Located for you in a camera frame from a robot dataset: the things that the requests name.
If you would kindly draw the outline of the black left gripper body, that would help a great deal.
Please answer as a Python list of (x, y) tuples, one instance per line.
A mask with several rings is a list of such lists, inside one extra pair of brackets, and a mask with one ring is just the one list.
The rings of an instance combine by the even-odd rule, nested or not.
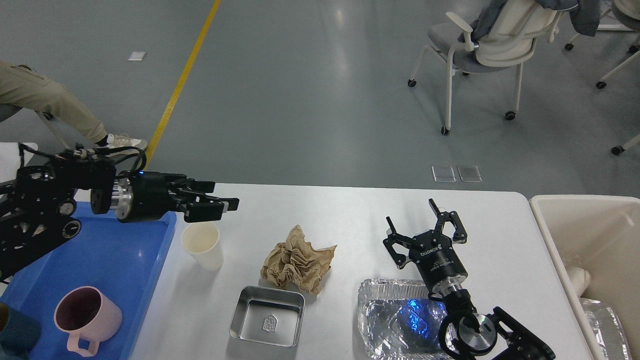
[(185, 179), (185, 174), (135, 171), (115, 180), (110, 209), (121, 223), (156, 221), (167, 212), (178, 210), (170, 185)]

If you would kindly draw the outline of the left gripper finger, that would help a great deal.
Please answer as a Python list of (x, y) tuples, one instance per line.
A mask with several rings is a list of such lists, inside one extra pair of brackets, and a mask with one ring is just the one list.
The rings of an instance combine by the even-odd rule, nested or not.
[(228, 211), (239, 207), (236, 197), (220, 198), (205, 193), (178, 193), (173, 196), (173, 211), (182, 213), (186, 223), (219, 221)]
[(213, 193), (215, 185), (215, 181), (195, 180), (185, 174), (167, 174), (167, 188), (176, 194), (178, 191)]

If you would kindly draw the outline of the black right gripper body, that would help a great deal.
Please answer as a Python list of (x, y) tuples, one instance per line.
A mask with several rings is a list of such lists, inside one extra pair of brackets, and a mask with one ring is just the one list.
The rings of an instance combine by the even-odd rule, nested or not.
[(453, 241), (444, 234), (435, 237), (435, 231), (416, 235), (419, 248), (409, 251), (430, 294), (446, 297), (463, 289), (468, 273), (453, 249)]

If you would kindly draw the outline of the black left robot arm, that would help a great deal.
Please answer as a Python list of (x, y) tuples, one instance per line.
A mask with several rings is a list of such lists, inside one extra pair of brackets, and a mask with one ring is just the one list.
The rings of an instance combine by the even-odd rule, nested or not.
[(19, 143), (18, 150), (47, 162), (21, 164), (15, 178), (1, 184), (2, 283), (79, 234), (78, 190), (90, 191), (94, 214), (114, 210), (121, 223), (157, 221), (167, 212), (182, 213), (187, 223), (218, 221), (240, 203), (213, 196), (214, 181), (145, 171), (146, 154), (135, 146), (44, 153)]

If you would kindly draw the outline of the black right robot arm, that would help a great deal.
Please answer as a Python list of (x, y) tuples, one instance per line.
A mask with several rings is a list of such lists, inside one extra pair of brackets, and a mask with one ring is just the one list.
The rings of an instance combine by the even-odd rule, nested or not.
[(383, 244), (398, 269), (414, 263), (428, 291), (429, 300), (442, 303), (446, 315), (438, 330), (439, 347), (455, 360), (475, 360), (493, 351), (498, 338), (507, 348), (498, 360), (554, 360), (556, 354), (505, 310), (478, 312), (470, 292), (463, 287), (468, 273), (454, 249), (468, 235), (454, 210), (440, 210), (433, 199), (429, 205), (436, 216), (434, 228), (407, 236), (398, 233), (390, 217)]

